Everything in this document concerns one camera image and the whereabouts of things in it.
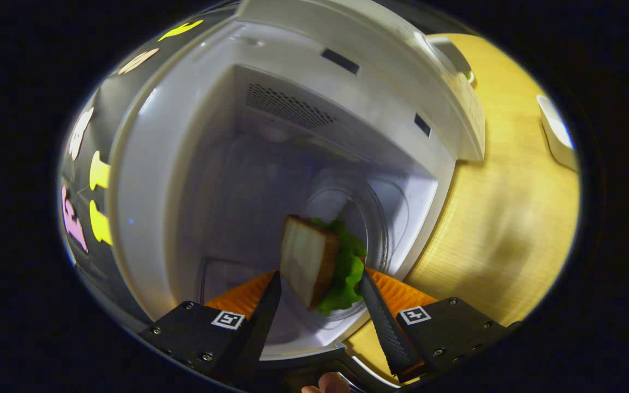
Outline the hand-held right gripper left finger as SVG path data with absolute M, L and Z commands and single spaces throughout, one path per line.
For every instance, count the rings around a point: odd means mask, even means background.
M 140 332 L 153 350 L 205 378 L 249 384 L 280 303 L 279 271 L 222 294 L 224 303 L 184 301 Z

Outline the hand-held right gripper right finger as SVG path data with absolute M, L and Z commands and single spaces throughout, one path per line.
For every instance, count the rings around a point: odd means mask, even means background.
M 400 382 L 437 377 L 514 333 L 459 297 L 437 300 L 382 272 L 359 283 L 378 341 Z

